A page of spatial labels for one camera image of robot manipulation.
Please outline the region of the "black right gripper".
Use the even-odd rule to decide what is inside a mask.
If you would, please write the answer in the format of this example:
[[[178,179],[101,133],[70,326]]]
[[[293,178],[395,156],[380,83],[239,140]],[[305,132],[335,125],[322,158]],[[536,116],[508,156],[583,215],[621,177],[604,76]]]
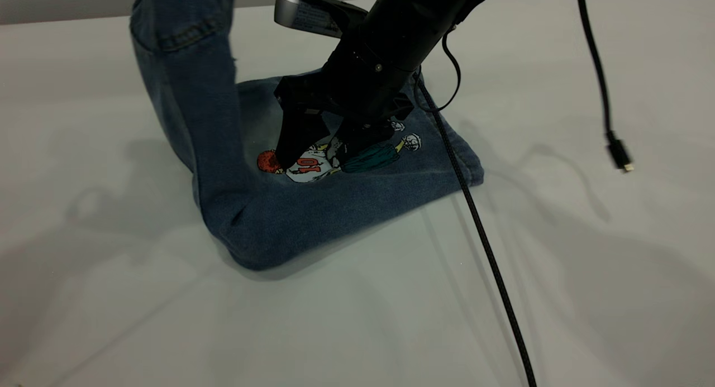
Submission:
[[[275,149],[281,168],[291,168],[325,138],[325,112],[354,122],[343,122],[328,143],[332,163],[348,163],[390,140],[392,125],[379,121],[403,121],[413,112],[413,102],[402,91],[408,77],[409,72],[387,64],[358,39],[342,39],[320,70],[283,77],[275,89],[284,111]]]

